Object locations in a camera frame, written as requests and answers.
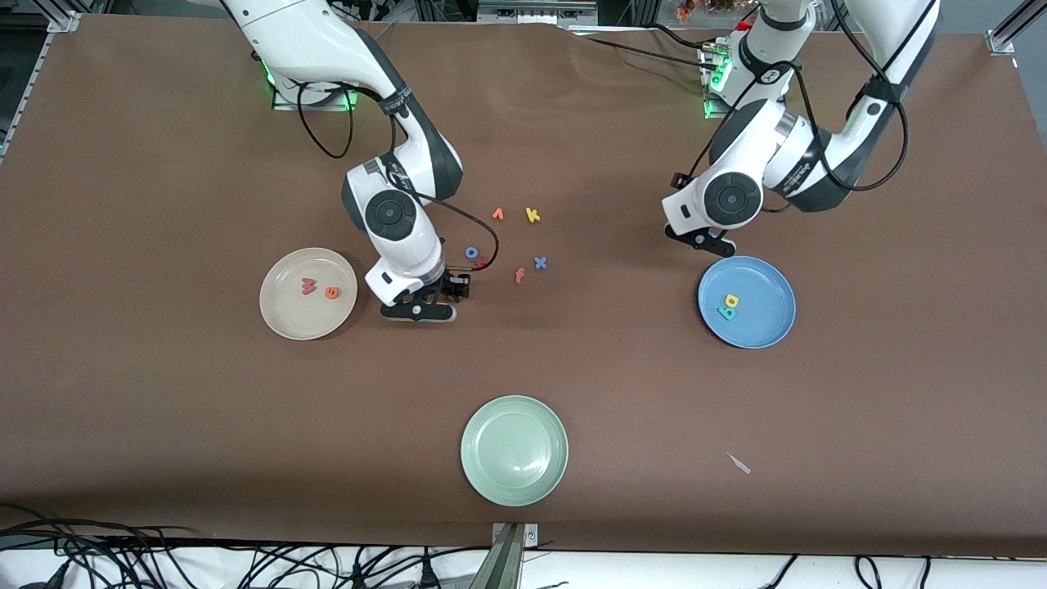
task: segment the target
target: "green indicator light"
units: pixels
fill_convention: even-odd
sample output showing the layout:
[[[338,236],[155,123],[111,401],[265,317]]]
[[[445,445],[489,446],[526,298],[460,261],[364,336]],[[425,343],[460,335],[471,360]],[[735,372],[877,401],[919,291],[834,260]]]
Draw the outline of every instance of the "green indicator light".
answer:
[[[731,60],[723,60],[723,65],[716,68],[716,71],[719,72],[719,75],[713,76],[710,87],[716,92],[722,92],[727,76],[731,74]]]
[[[275,87],[276,82],[272,78],[272,71],[269,70],[269,66],[265,62],[262,62],[262,67],[265,68],[265,78],[269,81],[269,85]]]

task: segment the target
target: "small white scrap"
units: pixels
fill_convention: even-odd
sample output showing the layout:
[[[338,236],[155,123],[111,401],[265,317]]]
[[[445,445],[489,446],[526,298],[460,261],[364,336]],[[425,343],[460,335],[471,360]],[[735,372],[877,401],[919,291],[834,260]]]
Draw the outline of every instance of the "small white scrap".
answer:
[[[730,456],[731,460],[734,461],[734,466],[741,469],[742,473],[745,473],[747,475],[752,474],[753,470],[750,469],[749,467],[745,467],[745,465],[741,460],[735,458],[733,454],[731,454],[730,452],[725,452],[723,454]]]

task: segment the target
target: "white plate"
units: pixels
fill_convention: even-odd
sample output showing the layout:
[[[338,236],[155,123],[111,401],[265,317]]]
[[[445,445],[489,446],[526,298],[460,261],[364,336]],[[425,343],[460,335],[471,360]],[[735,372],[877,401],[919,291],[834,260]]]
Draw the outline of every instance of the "white plate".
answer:
[[[302,278],[316,280],[316,290],[302,293]],[[341,289],[337,299],[324,296],[324,289]],[[262,280],[259,308],[262,319],[288,340],[315,340],[341,325],[356,304],[356,273],[337,252],[307,247],[276,262]]]

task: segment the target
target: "white floor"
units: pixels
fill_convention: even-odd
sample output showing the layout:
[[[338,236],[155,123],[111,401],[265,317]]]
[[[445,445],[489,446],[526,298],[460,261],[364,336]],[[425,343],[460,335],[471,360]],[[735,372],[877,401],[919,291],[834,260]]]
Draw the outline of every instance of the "white floor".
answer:
[[[305,556],[311,549],[296,554]],[[375,554],[370,548],[364,554]],[[332,570],[335,559],[342,571],[352,567],[356,549],[337,549],[337,557],[330,552],[320,557],[320,566]],[[417,548],[398,550],[382,561],[393,564],[409,556],[421,553]],[[253,552],[230,551],[221,548],[179,548],[175,558],[199,589],[232,589],[240,584],[251,564]],[[475,573],[485,552],[469,551],[448,554],[432,561],[437,575],[445,581],[444,589],[451,589],[450,580],[468,577]],[[173,589],[187,587],[166,559],[158,557],[160,568]],[[787,560],[775,556],[728,554],[650,554],[611,552],[529,552],[526,556],[520,589],[548,589],[566,582],[565,589],[616,588],[687,588],[687,589],[760,589],[770,584]],[[17,589],[34,582],[44,582],[65,561],[50,550],[9,550],[0,553],[0,589]],[[921,559],[877,558],[876,565],[884,589],[917,589],[923,561]],[[111,563],[97,561],[98,571],[114,583],[119,574]],[[65,589],[88,589],[87,574],[70,568]],[[250,583],[251,587],[266,587],[286,565],[273,566]],[[417,582],[421,568],[414,567],[389,580],[384,588],[404,587]],[[287,589],[326,588],[334,584],[331,575],[297,574],[282,581],[277,587]],[[871,573],[867,573],[870,583]],[[369,583],[374,587],[378,579]],[[801,557],[786,573],[779,589],[863,589],[853,570],[850,557]],[[1009,562],[990,560],[936,559],[928,577],[927,589],[1044,589],[1047,588],[1047,563]]]

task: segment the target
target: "blue plate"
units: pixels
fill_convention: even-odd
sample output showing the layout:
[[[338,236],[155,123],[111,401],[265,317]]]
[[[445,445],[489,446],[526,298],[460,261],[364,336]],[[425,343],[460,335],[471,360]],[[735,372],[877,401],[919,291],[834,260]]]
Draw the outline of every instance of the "blue plate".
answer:
[[[728,294],[738,298],[734,319],[719,310]],[[793,329],[796,296],[778,268],[757,257],[735,255],[716,262],[698,284],[698,312],[709,330],[732,346],[759,349],[774,346]]]

